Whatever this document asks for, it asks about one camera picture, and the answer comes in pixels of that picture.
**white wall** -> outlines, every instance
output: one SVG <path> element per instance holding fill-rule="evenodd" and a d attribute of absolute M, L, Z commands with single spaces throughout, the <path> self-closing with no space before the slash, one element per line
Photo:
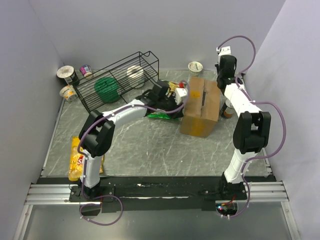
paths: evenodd
<path fill-rule="evenodd" d="M 254 99 L 273 101 L 283 111 L 286 142 L 270 162 L 277 180 L 285 184 L 304 240 L 320 237 L 319 7 L 316 0 L 287 0 L 246 78 Z M 267 153 L 282 137 L 277 113 L 271 113 Z"/>
<path fill-rule="evenodd" d="M 285 0 L 29 0 L 59 55 L 76 68 L 103 68 L 137 51 L 153 51 L 162 69 L 200 61 L 214 69 L 216 47 L 233 35 L 261 46 Z M 230 41 L 239 69 L 251 45 Z"/>
<path fill-rule="evenodd" d="M 9 240 L 44 163 L 63 63 L 28 1 L 1 2 L 0 31 L 0 239 Z"/>

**wire rack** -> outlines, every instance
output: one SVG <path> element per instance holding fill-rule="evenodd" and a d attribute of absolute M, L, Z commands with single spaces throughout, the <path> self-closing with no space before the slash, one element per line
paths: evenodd
<path fill-rule="evenodd" d="M 151 52 L 140 51 L 93 73 L 91 79 L 81 78 L 74 86 L 88 112 L 123 99 L 129 91 L 145 82 L 159 79 L 159 59 Z"/>

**table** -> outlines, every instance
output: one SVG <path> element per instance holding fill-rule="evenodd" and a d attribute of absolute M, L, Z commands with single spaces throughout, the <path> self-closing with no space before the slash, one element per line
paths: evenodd
<path fill-rule="evenodd" d="M 215 71 L 203 71 L 201 78 L 215 81 Z M 159 79 L 172 82 L 188 80 L 187 70 L 160 71 Z M 131 101 L 146 89 L 134 89 L 124 98 Z M 109 111 L 125 104 L 119 100 L 100 107 Z M 78 136 L 88 112 L 79 99 L 64 102 L 61 106 L 56 131 L 48 150 L 42 177 L 66 177 L 69 172 L 72 136 Z M 105 155 L 103 175 L 109 176 L 221 176 L 228 167 L 234 146 L 233 131 L 238 117 L 219 118 L 207 138 L 185 135 L 179 131 L 179 121 L 144 117 L 130 122 L 114 132 L 113 143 Z M 266 176 L 268 171 L 263 160 L 249 166 L 247 176 Z"/>

